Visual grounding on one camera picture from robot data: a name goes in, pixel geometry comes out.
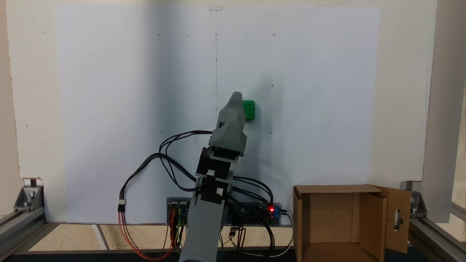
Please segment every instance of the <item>black base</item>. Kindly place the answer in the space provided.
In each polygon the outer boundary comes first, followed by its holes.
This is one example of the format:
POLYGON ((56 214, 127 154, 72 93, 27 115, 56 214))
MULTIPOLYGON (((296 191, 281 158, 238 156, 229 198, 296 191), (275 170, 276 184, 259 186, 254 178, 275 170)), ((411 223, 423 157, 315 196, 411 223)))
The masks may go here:
MULTIPOLYGON (((251 253, 260 253, 264 250, 248 250, 251 253)), ((32 254, 32 255, 11 255, 5 262, 122 262, 122 261, 131 261, 131 262, 143 262, 147 261, 135 253, 97 253, 96 251, 90 251, 92 253, 87 254, 32 254)), ((146 253, 151 257, 157 257, 160 253, 146 253)), ((236 250, 225 250, 221 262, 254 262, 257 258, 252 258, 245 256, 241 253, 236 255, 236 250)), ((170 257, 163 260, 164 262, 178 262, 179 255, 177 253, 172 253, 170 257)), ((269 258, 267 261, 277 262, 277 261, 286 261, 286 262, 295 262, 295 251, 288 250, 288 252, 280 257, 269 258)), ((386 250, 385 251, 385 261, 386 262, 429 262, 426 257, 424 257, 418 250, 414 247, 408 248, 407 254, 402 254, 399 252, 386 250)))

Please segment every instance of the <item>yellow wire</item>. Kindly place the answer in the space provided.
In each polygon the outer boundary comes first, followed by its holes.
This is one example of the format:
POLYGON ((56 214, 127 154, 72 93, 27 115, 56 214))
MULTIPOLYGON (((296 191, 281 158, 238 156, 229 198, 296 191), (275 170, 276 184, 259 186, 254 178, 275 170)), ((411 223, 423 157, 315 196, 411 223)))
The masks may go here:
POLYGON ((181 244, 181 239, 179 237, 179 225, 181 223, 181 208, 179 209, 179 213, 178 213, 178 230, 177 230, 177 234, 178 234, 178 240, 179 240, 179 246, 180 248, 183 248, 183 245, 181 244))

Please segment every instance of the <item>red wire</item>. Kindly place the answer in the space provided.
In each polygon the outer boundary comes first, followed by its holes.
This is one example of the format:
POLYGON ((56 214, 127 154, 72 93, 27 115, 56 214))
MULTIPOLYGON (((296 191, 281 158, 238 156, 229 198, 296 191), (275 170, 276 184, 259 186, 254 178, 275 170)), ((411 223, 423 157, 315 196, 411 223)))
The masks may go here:
MULTIPOLYGON (((172 213, 170 214, 170 224, 171 225, 173 225, 173 217, 174 217, 174 211, 172 211, 172 213)), ((124 239, 129 244, 131 249, 134 250, 134 252, 136 254, 138 254, 140 257, 142 257, 144 259, 147 259, 147 260, 150 260, 150 261, 160 261, 160 260, 163 260, 163 259, 167 258, 171 254, 171 252, 173 251, 173 245, 174 245, 174 240, 175 240, 175 237, 173 235, 173 229, 170 231, 171 244, 170 244, 170 248, 169 248, 168 252, 165 253, 165 255, 163 255, 160 258, 153 258, 153 257, 148 257, 148 256, 144 255, 144 253, 141 250, 139 250, 139 248, 136 246, 136 244, 133 241, 133 239, 131 238, 130 232, 129 232, 128 228, 127 228, 126 217, 125 217, 125 214, 123 212, 118 212, 118 225, 120 227, 120 231, 123 234, 124 239)))

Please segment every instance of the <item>white connector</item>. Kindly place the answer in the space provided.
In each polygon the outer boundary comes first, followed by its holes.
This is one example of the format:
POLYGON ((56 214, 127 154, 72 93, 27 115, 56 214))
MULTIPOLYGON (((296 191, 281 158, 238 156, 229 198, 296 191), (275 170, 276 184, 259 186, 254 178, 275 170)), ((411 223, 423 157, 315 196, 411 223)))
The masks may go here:
POLYGON ((222 196, 223 195, 223 188, 217 187, 217 195, 222 196))

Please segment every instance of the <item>small hole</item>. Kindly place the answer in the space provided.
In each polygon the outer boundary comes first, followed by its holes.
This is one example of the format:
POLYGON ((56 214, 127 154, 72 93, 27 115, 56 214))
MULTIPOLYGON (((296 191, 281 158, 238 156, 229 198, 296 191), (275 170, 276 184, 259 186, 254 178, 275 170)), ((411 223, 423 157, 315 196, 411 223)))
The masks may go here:
POLYGON ((401 212, 399 209, 395 209, 395 220, 393 223, 393 230, 399 231, 400 225, 403 225, 403 219, 401 218, 401 212))

